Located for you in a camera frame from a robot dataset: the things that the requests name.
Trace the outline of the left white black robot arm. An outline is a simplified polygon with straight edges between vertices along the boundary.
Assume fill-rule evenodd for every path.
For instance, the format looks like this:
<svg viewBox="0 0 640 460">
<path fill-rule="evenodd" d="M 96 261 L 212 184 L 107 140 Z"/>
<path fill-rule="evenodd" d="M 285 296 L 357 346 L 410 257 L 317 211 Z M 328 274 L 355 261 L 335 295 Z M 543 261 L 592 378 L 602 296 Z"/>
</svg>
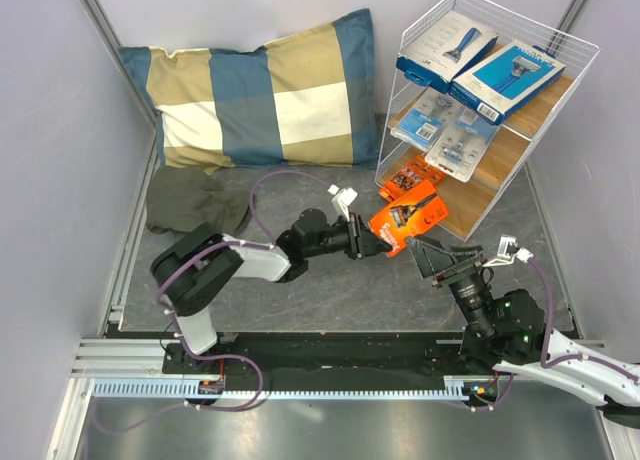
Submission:
<svg viewBox="0 0 640 460">
<path fill-rule="evenodd" d="M 307 209 L 273 244 L 241 240 L 203 223 L 156 257 L 150 272 L 159 301 L 176 321 L 185 362 L 208 373 L 220 358 L 209 305 L 231 280 L 288 283 L 308 270 L 313 257 L 343 253 L 359 260 L 391 251 L 358 214 L 340 215 L 330 224 L 322 211 Z"/>
</svg>

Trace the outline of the clear blister razor pack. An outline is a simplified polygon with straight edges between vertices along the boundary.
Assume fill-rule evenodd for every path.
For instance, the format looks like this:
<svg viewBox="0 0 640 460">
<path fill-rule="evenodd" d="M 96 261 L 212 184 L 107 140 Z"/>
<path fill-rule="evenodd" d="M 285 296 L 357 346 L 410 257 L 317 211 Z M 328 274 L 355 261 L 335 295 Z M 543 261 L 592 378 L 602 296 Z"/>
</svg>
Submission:
<svg viewBox="0 0 640 460">
<path fill-rule="evenodd" d="M 474 110 L 463 107 L 442 131 L 425 161 L 460 182 L 468 182 L 488 150 L 499 127 Z"/>
</svg>

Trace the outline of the orange Styler razor box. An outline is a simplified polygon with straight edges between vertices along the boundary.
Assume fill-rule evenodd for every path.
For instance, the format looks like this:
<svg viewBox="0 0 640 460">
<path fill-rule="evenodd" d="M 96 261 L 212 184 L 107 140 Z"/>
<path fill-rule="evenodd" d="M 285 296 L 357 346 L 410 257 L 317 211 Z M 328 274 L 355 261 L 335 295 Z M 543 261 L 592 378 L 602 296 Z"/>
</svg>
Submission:
<svg viewBox="0 0 640 460">
<path fill-rule="evenodd" d="M 437 185 L 446 177 L 447 175 L 444 172 L 429 165 L 423 155 L 417 155 L 395 171 L 378 190 L 378 194 L 385 201 L 392 202 L 425 180 L 432 185 Z"/>
</svg>

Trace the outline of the blue Harry's razor box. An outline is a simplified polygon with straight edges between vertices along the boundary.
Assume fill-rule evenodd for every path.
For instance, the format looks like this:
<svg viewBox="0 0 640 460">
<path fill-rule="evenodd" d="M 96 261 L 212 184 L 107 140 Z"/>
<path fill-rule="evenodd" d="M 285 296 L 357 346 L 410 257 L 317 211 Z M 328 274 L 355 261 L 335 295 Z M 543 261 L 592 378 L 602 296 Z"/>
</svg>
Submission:
<svg viewBox="0 0 640 460">
<path fill-rule="evenodd" d="M 456 77 L 449 95 L 493 126 L 557 81 L 566 65 L 514 40 Z"/>
</svg>

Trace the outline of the white Gillette SkinGuard pack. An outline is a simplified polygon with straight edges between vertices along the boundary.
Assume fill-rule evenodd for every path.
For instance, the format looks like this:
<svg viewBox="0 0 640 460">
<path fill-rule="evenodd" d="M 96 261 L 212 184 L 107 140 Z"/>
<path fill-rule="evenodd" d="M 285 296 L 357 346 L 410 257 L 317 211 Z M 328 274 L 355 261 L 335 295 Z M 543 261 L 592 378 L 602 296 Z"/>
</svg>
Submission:
<svg viewBox="0 0 640 460">
<path fill-rule="evenodd" d="M 426 89 L 392 127 L 391 135 L 428 152 L 461 110 L 462 105 L 448 94 Z"/>
</svg>

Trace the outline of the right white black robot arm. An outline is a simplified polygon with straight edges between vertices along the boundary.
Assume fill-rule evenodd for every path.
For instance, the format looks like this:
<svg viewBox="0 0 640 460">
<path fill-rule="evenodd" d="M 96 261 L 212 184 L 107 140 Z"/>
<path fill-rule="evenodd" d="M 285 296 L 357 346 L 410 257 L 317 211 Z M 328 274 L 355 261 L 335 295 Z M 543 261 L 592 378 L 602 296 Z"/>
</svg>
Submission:
<svg viewBox="0 0 640 460">
<path fill-rule="evenodd" d="M 426 236 L 406 241 L 423 278 L 450 290 L 467 325 L 458 361 L 467 372 L 490 368 L 522 375 L 570 393 L 600 410 L 611 422 L 639 426 L 639 367 L 613 359 L 569 338 L 553 325 L 553 308 L 540 308 L 525 289 L 494 298 L 485 271 L 533 254 L 513 236 L 501 237 L 487 260 L 479 246 L 452 247 Z"/>
</svg>

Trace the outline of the white blue razor box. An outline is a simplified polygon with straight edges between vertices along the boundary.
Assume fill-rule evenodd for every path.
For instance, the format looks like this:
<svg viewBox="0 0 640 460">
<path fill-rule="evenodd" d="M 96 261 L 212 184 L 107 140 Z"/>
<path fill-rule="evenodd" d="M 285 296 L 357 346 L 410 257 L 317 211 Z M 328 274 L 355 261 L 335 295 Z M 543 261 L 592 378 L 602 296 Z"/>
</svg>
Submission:
<svg viewBox="0 0 640 460">
<path fill-rule="evenodd" d="M 447 93 L 453 80 L 476 65 L 498 37 L 498 31 L 450 11 L 400 50 L 396 68 L 416 85 Z"/>
</svg>

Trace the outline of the orange Gillette Fusion box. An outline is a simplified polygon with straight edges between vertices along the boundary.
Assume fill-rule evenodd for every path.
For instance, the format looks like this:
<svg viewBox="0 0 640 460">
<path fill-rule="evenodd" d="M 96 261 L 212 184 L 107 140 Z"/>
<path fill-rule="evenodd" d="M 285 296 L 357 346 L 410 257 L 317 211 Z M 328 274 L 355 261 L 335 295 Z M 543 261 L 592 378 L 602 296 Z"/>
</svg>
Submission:
<svg viewBox="0 0 640 460">
<path fill-rule="evenodd" d="M 391 246 L 385 255 L 398 255 L 410 237 L 426 233 L 449 215 L 448 208 L 436 188 L 427 180 L 376 213 L 368 222 L 369 229 Z"/>
</svg>

